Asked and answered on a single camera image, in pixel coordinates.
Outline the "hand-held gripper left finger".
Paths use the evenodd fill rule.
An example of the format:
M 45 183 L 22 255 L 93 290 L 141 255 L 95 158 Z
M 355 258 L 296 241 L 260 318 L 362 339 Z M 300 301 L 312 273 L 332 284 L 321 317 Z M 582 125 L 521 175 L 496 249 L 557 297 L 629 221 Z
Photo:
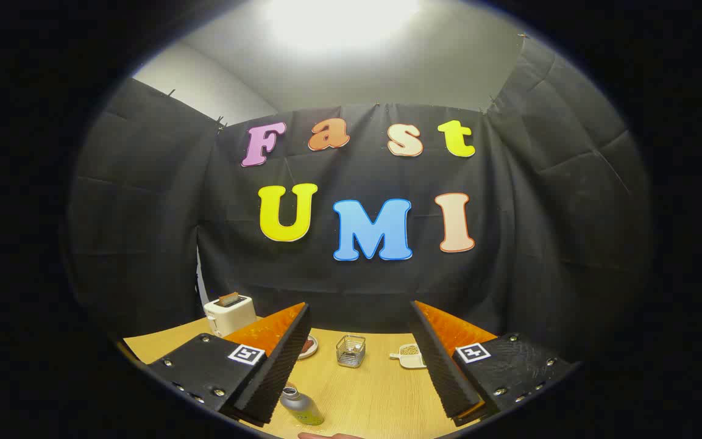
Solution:
M 201 333 L 147 364 L 154 377 L 200 406 L 262 427 L 310 334 L 301 302 L 225 337 Z

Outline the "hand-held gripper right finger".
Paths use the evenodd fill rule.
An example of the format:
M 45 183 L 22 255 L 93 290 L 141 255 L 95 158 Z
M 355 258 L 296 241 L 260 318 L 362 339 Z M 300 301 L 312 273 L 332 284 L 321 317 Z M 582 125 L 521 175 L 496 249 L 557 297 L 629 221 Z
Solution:
M 576 368 L 521 332 L 495 335 L 426 303 L 410 305 L 411 333 L 457 427 L 510 412 Z

